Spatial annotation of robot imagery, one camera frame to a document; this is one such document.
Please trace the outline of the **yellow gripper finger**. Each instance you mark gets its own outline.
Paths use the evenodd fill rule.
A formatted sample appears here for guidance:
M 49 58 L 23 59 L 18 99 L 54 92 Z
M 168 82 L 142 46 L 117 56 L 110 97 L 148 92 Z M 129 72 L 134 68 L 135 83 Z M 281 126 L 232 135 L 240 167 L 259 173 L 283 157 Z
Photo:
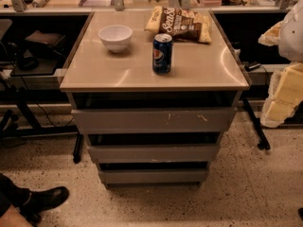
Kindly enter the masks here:
M 292 62 L 271 76 L 268 97 L 265 99 L 260 123 L 268 128 L 283 124 L 303 101 L 303 63 Z
M 263 33 L 259 38 L 258 42 L 266 46 L 279 45 L 280 42 L 280 29 L 282 22 L 278 22 L 272 27 L 270 27 L 265 33 Z

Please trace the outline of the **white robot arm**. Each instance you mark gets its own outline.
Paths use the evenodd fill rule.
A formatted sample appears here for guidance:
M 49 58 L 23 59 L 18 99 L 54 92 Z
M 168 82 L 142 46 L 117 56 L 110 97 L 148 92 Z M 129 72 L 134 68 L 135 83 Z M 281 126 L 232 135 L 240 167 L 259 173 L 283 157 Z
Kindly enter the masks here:
M 279 55 L 291 62 L 271 76 L 269 96 L 262 108 L 260 123 L 276 128 L 293 116 L 303 101 L 303 0 L 299 0 L 282 21 L 263 33 L 258 42 L 277 45 Z

